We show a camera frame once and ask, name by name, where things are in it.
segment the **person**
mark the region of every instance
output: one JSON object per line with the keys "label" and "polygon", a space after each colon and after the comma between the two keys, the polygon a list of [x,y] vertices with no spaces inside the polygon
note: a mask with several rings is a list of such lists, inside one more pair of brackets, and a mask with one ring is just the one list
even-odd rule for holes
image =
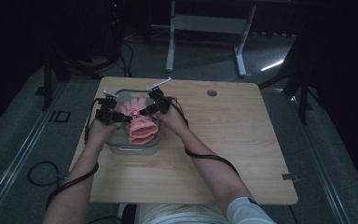
{"label": "person", "polygon": [[[192,153],[215,153],[187,127],[180,112],[171,106],[166,114],[155,117],[184,143]],[[78,178],[97,163],[103,144],[121,123],[105,125],[97,119],[89,130],[89,141],[65,182]],[[192,158],[195,167],[209,187],[218,208],[209,205],[141,204],[137,209],[139,223],[275,223],[253,200],[251,192],[227,164],[215,160]],[[43,223],[83,223],[86,220],[93,176],[58,194],[50,203]]]}

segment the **desk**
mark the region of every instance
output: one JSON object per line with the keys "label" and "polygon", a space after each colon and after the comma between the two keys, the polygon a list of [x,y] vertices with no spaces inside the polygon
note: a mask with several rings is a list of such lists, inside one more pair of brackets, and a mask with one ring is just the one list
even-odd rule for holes
{"label": "desk", "polygon": [[[103,90],[145,90],[160,81],[105,77],[96,97],[103,97]],[[255,84],[172,80],[160,88],[165,95],[178,98],[191,130],[219,156],[231,161],[259,203],[297,202],[292,181],[282,179],[282,174],[289,172]],[[208,90],[217,91],[217,95],[209,96]],[[83,148],[82,134],[71,167]],[[99,163],[92,202],[214,203],[181,140],[163,126],[156,154],[117,155],[105,146]]]}

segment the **black cable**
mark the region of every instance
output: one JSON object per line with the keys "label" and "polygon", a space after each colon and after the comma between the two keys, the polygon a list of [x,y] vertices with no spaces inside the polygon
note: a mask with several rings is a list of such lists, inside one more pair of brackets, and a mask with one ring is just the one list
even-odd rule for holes
{"label": "black cable", "polygon": [[120,59],[123,62],[124,77],[127,77],[127,65],[126,65],[126,61],[124,60],[123,54],[121,54],[121,52],[120,52]]}
{"label": "black cable", "polygon": [[296,217],[295,211],[293,211],[292,205],[289,205],[289,208],[290,208],[290,212],[292,213],[293,219],[295,220],[295,223],[297,224],[298,223],[297,217]]}
{"label": "black cable", "polygon": [[[39,165],[41,165],[41,164],[50,164],[51,166],[53,166],[53,168],[54,168],[54,170],[55,170],[55,172],[56,172],[56,180],[55,180],[55,181],[48,182],[48,183],[37,183],[37,182],[35,182],[35,181],[32,179],[32,172],[33,172],[33,170],[34,170],[37,166],[39,166]],[[58,188],[58,187],[60,186],[61,180],[63,180],[63,178],[61,178],[61,177],[59,176],[59,174],[60,174],[60,171],[59,171],[59,169],[58,169],[58,167],[57,167],[56,164],[54,164],[54,163],[51,162],[51,161],[40,161],[40,162],[38,162],[37,164],[35,164],[33,167],[31,167],[31,169],[28,171],[28,173],[27,173],[27,179],[28,179],[29,182],[31,182],[31,184],[36,185],[36,186],[39,186],[39,187],[46,187],[46,186],[51,186],[51,185],[54,185],[54,184],[55,184],[55,185],[57,186],[57,188]]]}
{"label": "black cable", "polygon": [[[52,166],[54,167],[54,170],[55,170],[55,172],[56,172],[56,177],[57,177],[57,179],[56,179],[55,181],[53,181],[53,182],[48,182],[48,183],[37,183],[37,182],[35,182],[35,181],[32,179],[32,172],[33,172],[33,170],[34,170],[37,166],[39,166],[39,165],[41,165],[41,164],[50,164],[50,165],[52,165]],[[63,190],[66,190],[66,189],[71,188],[73,185],[78,184],[78,183],[80,183],[80,182],[83,181],[83,180],[88,179],[90,176],[94,175],[94,174],[98,171],[98,168],[99,168],[99,164],[98,164],[98,162],[97,162],[97,163],[95,164],[94,168],[93,168],[90,172],[88,172],[87,174],[82,175],[81,177],[79,177],[79,178],[77,178],[77,179],[74,179],[74,180],[72,180],[72,181],[69,181],[68,183],[65,183],[65,184],[63,184],[63,185],[60,186],[60,182],[61,182],[61,180],[63,180],[63,178],[60,178],[60,176],[59,176],[60,171],[59,171],[57,165],[54,164],[54,163],[51,162],[51,161],[40,161],[40,162],[38,162],[37,164],[35,164],[33,167],[31,167],[31,169],[30,169],[30,170],[28,171],[28,173],[27,173],[27,178],[28,178],[28,181],[31,182],[31,184],[36,185],[36,186],[39,186],[39,187],[51,186],[51,185],[54,185],[54,184],[57,185],[57,188],[56,188],[53,192],[51,192],[50,195],[48,196],[48,199],[47,199],[47,202],[46,202],[46,209],[48,209],[48,205],[51,203],[51,201],[53,200],[53,198],[54,198],[57,194],[61,193]]]}
{"label": "black cable", "polygon": [[127,74],[128,74],[128,77],[132,77],[131,64],[132,64],[132,58],[133,58],[133,49],[132,49],[132,47],[130,45],[128,45],[126,43],[122,43],[122,45],[126,46],[131,52],[130,61],[129,61],[128,66],[126,65],[126,62],[124,60],[124,56],[120,53],[120,59],[123,62],[123,66],[124,66],[124,68],[122,68],[124,70],[124,77],[126,77]]}
{"label": "black cable", "polygon": [[[159,94],[159,95],[160,95],[161,97],[164,97],[164,98],[167,99],[167,100],[170,100],[171,106],[173,106],[173,107],[179,112],[179,114],[182,116],[182,119],[185,121],[185,123],[186,123],[186,125],[187,125],[187,127],[188,127],[188,121],[187,121],[187,119],[185,118],[185,113],[183,112],[183,109],[182,109],[182,107],[180,106],[179,102],[178,102],[175,98],[173,98],[173,97],[165,97],[164,95],[161,95],[161,94]],[[174,101],[179,105],[179,107],[176,106],[176,105],[172,102],[172,100],[174,100]],[[229,162],[228,160],[226,160],[226,159],[224,159],[224,158],[222,158],[222,157],[219,157],[219,156],[217,156],[217,155],[212,155],[212,154],[210,154],[210,155],[200,155],[200,154],[196,154],[196,153],[193,153],[193,152],[191,152],[190,150],[188,150],[187,147],[185,147],[185,153],[186,153],[187,156],[192,157],[192,158],[195,158],[195,159],[207,159],[207,160],[221,161],[221,162],[225,163],[226,165],[228,165],[229,167],[231,167],[231,169],[232,169],[238,176],[240,176],[240,174],[238,173],[237,169],[235,169],[234,165],[233,165],[231,162]]]}
{"label": "black cable", "polygon": [[95,103],[98,101],[97,99],[94,99],[91,104],[91,108],[89,109],[89,115],[87,117],[87,124],[86,127],[84,127],[84,145],[87,144],[87,140],[89,139],[89,130],[90,130],[90,120],[91,120],[91,114],[92,110],[94,109]]}
{"label": "black cable", "polygon": [[57,189],[55,189],[53,192],[51,192],[50,195],[48,196],[48,200],[46,201],[46,209],[48,209],[48,206],[50,205],[50,203],[54,199],[54,197],[57,196],[57,194],[63,192],[66,189],[71,188],[73,185],[76,185],[76,184],[82,182],[83,180],[88,179],[90,176],[94,175],[98,171],[99,168],[100,168],[100,165],[97,162],[95,164],[94,168],[87,174],[82,175],[81,177],[74,179],[72,181],[69,181],[68,183],[59,186]]}

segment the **plastic box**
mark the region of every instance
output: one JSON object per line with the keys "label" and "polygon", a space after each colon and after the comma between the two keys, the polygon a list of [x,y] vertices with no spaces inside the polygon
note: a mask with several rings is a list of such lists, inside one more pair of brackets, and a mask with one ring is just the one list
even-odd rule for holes
{"label": "plastic box", "polygon": [[[120,90],[116,92],[118,95],[117,105],[115,110],[118,111],[125,101],[130,101],[133,96],[139,97],[142,94],[146,95],[146,106],[152,105],[154,101],[147,95],[149,91],[136,91],[136,90]],[[157,151],[159,141],[159,120],[153,120],[158,126],[158,132],[155,133],[153,139],[142,145],[130,144],[129,133],[127,131],[127,123],[123,123],[121,127],[115,131],[109,141],[106,143],[116,154],[124,155],[153,155]]]}

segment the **metal stand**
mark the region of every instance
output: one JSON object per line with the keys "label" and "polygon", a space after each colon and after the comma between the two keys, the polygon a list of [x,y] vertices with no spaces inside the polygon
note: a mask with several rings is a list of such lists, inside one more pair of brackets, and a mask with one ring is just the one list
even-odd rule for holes
{"label": "metal stand", "polygon": [[237,66],[240,76],[246,76],[245,65],[243,63],[242,51],[246,38],[251,28],[252,19],[255,14],[256,7],[251,7],[247,20],[229,19],[216,17],[202,17],[175,14],[175,0],[171,4],[171,29],[170,29],[170,45],[168,47],[168,57],[166,71],[173,71],[173,61],[175,54],[175,30],[190,30],[203,32],[216,32],[241,35],[240,44],[234,49]]}
{"label": "metal stand", "polygon": [[270,80],[267,80],[258,85],[260,90],[264,90],[268,86],[281,81],[284,78],[289,78],[289,81],[286,83],[283,88],[283,92],[286,96],[293,97],[299,88],[300,91],[300,100],[298,102],[298,115],[303,122],[304,125],[307,124],[306,112],[307,112],[307,98],[308,92],[310,90],[310,74],[312,69],[309,68],[304,71],[300,71],[297,69],[289,70],[289,71],[280,71],[276,77],[273,77]]}
{"label": "metal stand", "polygon": [[60,82],[68,82],[71,78],[71,75],[68,72],[67,64],[77,69],[80,74],[84,74],[94,79],[101,79],[102,77],[92,71],[90,68],[84,66],[83,64],[72,60],[64,53],[60,52],[51,52],[49,55],[45,56],[44,61],[44,87],[43,87],[43,95],[45,97],[45,102],[43,105],[43,111],[48,109],[52,101],[52,72],[56,75],[57,79]]}

